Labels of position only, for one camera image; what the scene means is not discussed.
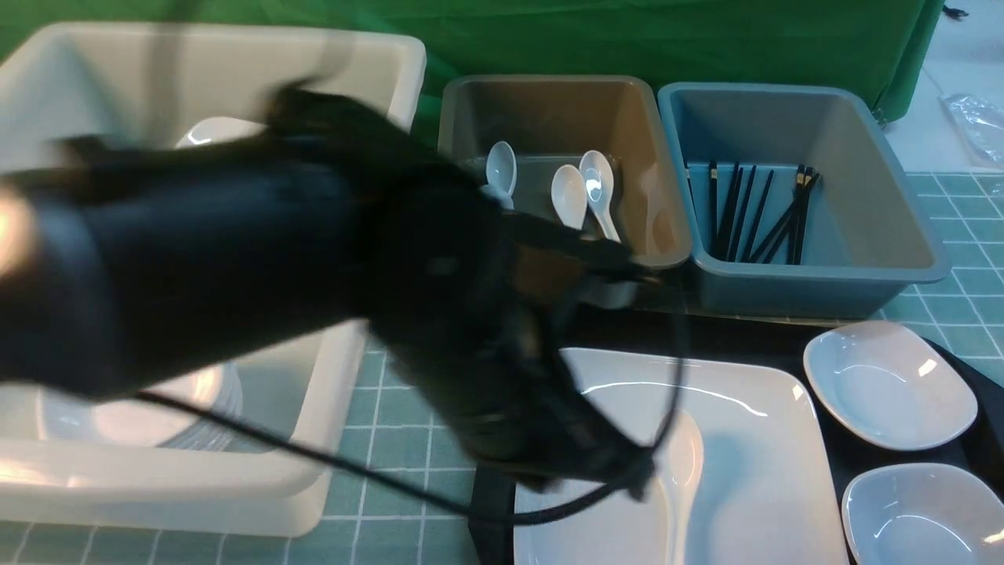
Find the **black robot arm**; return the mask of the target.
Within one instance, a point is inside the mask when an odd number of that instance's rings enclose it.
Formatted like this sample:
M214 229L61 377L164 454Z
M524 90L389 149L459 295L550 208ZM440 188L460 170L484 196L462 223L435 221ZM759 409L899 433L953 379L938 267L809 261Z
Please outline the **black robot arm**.
M575 389L559 353L593 287L646 270L623 244L503 209L370 106L274 90L264 128L186 149L94 133L2 176L2 381L91 401L365 319L479 464L544 490L641 500L656 444Z

